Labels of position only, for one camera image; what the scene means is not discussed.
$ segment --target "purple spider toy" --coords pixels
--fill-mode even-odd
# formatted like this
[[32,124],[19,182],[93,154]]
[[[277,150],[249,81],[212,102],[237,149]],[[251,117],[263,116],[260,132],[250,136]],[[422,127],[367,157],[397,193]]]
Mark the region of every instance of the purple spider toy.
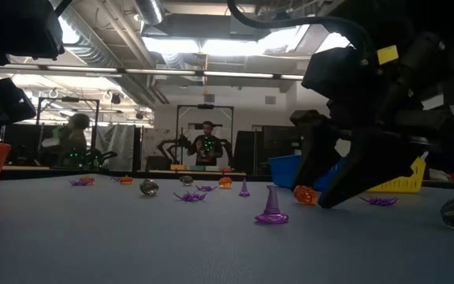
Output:
[[213,191],[213,189],[216,189],[216,188],[217,188],[217,186],[215,186],[215,187],[211,187],[211,186],[200,186],[200,187],[199,187],[199,186],[197,186],[197,185],[196,185],[195,187],[197,188],[197,190],[202,191],[202,192],[210,192],[210,191]]
[[69,181],[72,186],[87,186],[88,182],[87,181]]
[[378,205],[378,206],[390,206],[394,205],[397,202],[397,198],[375,198],[375,197],[369,197],[368,199],[365,199],[363,197],[359,197],[361,200],[367,202],[370,205]]
[[190,192],[187,192],[183,196],[179,196],[176,193],[173,193],[173,194],[174,194],[174,196],[180,198],[182,201],[196,202],[196,201],[202,201],[204,199],[204,197],[206,197],[207,193],[204,193],[203,195],[199,195],[198,193],[191,194]]

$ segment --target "yellow label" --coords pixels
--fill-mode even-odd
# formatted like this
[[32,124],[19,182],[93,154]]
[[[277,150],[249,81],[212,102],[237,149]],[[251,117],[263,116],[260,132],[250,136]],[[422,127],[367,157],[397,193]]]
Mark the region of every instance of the yellow label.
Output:
[[379,65],[394,61],[399,58],[397,46],[385,47],[378,50]]

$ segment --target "gray tabletop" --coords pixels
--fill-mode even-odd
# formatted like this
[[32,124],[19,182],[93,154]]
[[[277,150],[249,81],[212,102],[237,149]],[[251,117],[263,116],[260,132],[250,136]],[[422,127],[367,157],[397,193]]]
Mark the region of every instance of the gray tabletop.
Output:
[[278,189],[290,222],[262,226],[267,183],[248,183],[248,198],[235,182],[188,204],[173,196],[190,189],[179,181],[157,180],[148,199],[136,179],[70,178],[0,181],[0,284],[454,283],[454,230],[439,215],[454,190],[325,210]]

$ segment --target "black shirt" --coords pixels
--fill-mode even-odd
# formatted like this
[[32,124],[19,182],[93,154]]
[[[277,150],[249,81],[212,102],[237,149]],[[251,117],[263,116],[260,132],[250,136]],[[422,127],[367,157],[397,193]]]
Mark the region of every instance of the black shirt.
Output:
[[188,149],[190,155],[195,156],[197,166],[217,166],[217,158],[223,155],[220,140],[215,136],[199,135]]

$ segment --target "blue bin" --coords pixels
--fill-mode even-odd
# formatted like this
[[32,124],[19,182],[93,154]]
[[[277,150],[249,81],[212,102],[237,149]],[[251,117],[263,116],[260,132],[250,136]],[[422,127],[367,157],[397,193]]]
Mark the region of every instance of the blue bin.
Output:
[[282,188],[292,189],[293,178],[299,169],[300,155],[270,158],[269,164],[273,183]]
[[[290,155],[269,159],[273,183],[282,188],[293,189],[293,179],[299,169],[300,159],[300,155]],[[336,172],[341,168],[342,162],[343,160],[340,160],[329,170],[329,172],[327,172],[327,174],[320,177],[314,183],[313,189],[318,192],[326,190]]]

